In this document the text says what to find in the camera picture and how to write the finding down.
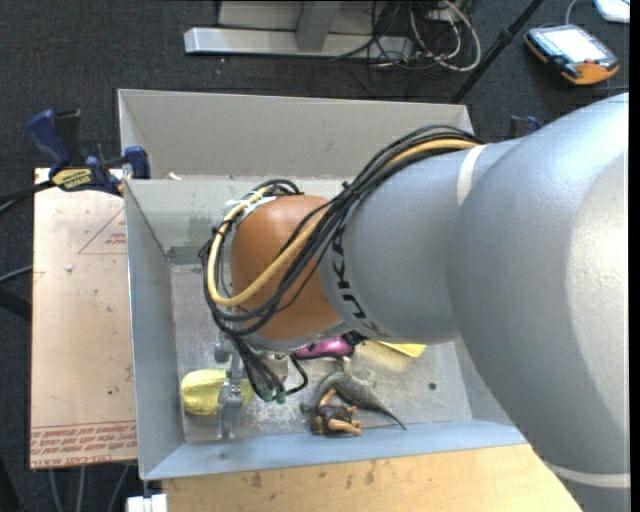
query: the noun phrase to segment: wooden board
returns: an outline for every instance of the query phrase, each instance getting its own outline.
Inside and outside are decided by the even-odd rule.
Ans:
[[[37,194],[32,469],[137,457],[128,290],[122,198]]]
[[[166,480],[169,510],[580,512],[529,445]]]

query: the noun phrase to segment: gray floor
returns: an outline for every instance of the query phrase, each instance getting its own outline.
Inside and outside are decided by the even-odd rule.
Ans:
[[[568,4],[546,0],[525,28],[562,24]],[[526,0],[474,2],[474,25],[485,49],[527,5]],[[328,65],[313,58],[185,55],[184,31],[211,25],[214,10],[214,2],[198,1],[0,0],[1,193],[30,185],[31,170],[47,165],[25,134],[28,120],[47,108],[81,109],[83,138],[102,143],[105,153],[115,156],[119,88],[446,103],[467,78],[449,72],[374,71],[372,84],[366,66],[348,60]],[[628,90],[629,25],[606,22],[589,0],[576,3],[571,21],[618,55],[622,67],[617,75],[598,86],[572,87],[547,74],[525,49],[522,33],[517,34],[463,100],[478,135],[503,140],[510,116],[534,116],[545,124]],[[32,201],[0,214],[0,276],[30,264],[32,233]],[[0,290],[3,297],[10,292],[30,301],[30,283],[27,273],[2,283]],[[28,469],[30,325],[1,308],[0,325],[0,456],[24,507],[53,510],[47,473]],[[89,467],[83,510],[107,510],[122,472],[120,465]],[[128,471],[116,503],[142,491],[135,475]],[[75,507],[80,476],[77,469],[57,474],[65,510]]]

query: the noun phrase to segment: pink object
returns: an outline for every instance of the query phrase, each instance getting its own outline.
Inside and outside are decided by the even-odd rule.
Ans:
[[[298,359],[319,359],[321,357],[342,359],[353,355],[353,350],[353,345],[347,343],[342,336],[334,336],[301,348],[296,352],[296,357]]]

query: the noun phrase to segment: orange device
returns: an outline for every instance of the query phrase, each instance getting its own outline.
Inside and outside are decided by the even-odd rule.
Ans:
[[[549,69],[576,85],[602,82],[620,68],[606,45],[576,25],[534,28],[524,41]]]

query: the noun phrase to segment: blue clamp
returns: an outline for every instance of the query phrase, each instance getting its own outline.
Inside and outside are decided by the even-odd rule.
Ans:
[[[77,151],[71,151],[63,142],[64,137],[56,131],[55,121],[56,116],[53,111],[45,110],[34,116],[27,126],[27,135],[31,142],[53,161],[49,170],[49,180],[52,185],[67,192],[95,190],[121,196],[122,180],[111,174],[107,165],[98,157],[88,156],[82,164],[71,165]],[[78,121],[79,112],[76,114],[76,125]],[[69,140],[73,135],[65,135],[68,143],[77,145],[77,141]],[[129,164],[131,172],[128,177],[135,179],[151,177],[151,166],[147,154],[140,146],[128,147],[121,158],[109,163]]]

